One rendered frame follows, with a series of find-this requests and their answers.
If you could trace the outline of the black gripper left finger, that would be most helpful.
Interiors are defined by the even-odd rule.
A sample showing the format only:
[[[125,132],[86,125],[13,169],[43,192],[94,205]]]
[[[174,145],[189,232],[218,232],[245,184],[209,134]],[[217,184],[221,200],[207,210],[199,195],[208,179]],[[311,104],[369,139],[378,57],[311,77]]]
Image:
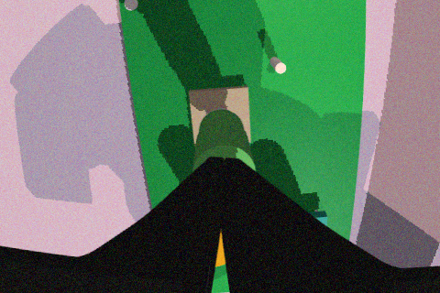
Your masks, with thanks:
[[[225,187],[224,159],[209,157],[89,254],[0,246],[0,293],[212,293]]]

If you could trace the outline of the green circuit board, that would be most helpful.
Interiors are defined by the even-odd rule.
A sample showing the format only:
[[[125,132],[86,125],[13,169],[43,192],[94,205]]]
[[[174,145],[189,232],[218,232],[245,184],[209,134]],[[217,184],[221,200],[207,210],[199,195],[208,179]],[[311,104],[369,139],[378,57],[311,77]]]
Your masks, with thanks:
[[[151,208],[239,158],[352,230],[367,0],[118,0]]]

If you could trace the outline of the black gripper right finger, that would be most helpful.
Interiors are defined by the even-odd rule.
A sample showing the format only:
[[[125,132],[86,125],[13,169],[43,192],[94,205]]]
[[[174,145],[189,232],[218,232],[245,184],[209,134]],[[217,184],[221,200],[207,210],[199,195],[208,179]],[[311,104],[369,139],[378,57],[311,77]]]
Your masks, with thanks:
[[[440,265],[396,267],[225,158],[221,238],[230,293],[440,293]]]

